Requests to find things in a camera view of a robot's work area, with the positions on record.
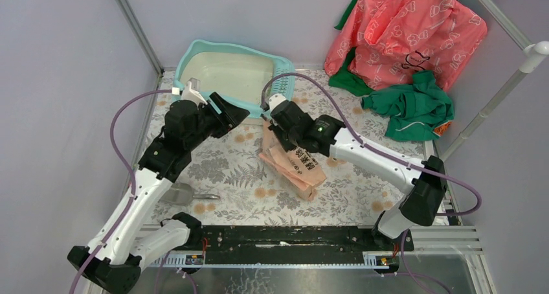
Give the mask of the pink cat litter bag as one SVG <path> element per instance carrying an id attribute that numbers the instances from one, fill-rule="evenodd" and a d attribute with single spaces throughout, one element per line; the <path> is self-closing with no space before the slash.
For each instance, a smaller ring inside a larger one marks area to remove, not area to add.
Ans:
<path id="1" fill-rule="evenodd" d="M 294 193 L 306 201 L 317 196 L 317 187 L 326 180 L 326 174 L 317 160 L 303 148 L 285 151 L 273 131 L 270 123 L 263 121 L 262 151 L 259 158 L 275 169 L 292 184 Z"/>

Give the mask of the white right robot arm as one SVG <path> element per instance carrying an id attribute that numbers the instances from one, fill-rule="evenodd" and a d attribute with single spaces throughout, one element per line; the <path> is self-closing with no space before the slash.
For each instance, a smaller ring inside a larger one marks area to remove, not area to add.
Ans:
<path id="1" fill-rule="evenodd" d="M 437 176 L 413 169 L 414 165 L 442 171 L 442 161 L 432 156 L 427 161 L 395 152 L 364 137 L 355 138 L 350 127 L 328 115 L 316 119 L 280 94 L 267 104 L 270 130 L 284 150 L 302 148 L 363 168 L 396 187 L 403 198 L 378 217 L 371 233 L 375 247 L 387 250 L 401 233 L 414 225 L 431 226 L 438 213 L 447 184 Z"/>

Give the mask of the teal litter box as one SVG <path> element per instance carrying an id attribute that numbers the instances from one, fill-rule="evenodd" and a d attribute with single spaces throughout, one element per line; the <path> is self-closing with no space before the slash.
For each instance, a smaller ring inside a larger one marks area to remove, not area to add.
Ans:
<path id="1" fill-rule="evenodd" d="M 182 89 L 195 78 L 204 98 L 217 92 L 250 112 L 244 124 L 260 126 L 263 88 L 273 77 L 293 72 L 293 63 L 281 56 L 233 43 L 194 40 L 175 70 L 173 86 Z"/>

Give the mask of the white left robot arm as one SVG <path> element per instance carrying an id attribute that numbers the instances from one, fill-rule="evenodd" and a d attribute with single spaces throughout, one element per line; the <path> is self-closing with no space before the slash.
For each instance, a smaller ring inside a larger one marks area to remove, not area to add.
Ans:
<path id="1" fill-rule="evenodd" d="M 77 269 L 73 293 L 84 277 L 110 293 L 128 293 L 141 272 L 172 249 L 201 249 L 201 222 L 180 212 L 136 241 L 144 219 L 190 164 L 192 151 L 209 137 L 221 138 L 240 125 L 249 111 L 211 93 L 183 95 L 170 105 L 164 126 L 145 150 L 137 169 L 127 165 L 130 187 L 100 232 L 85 246 L 75 245 L 67 259 Z"/>

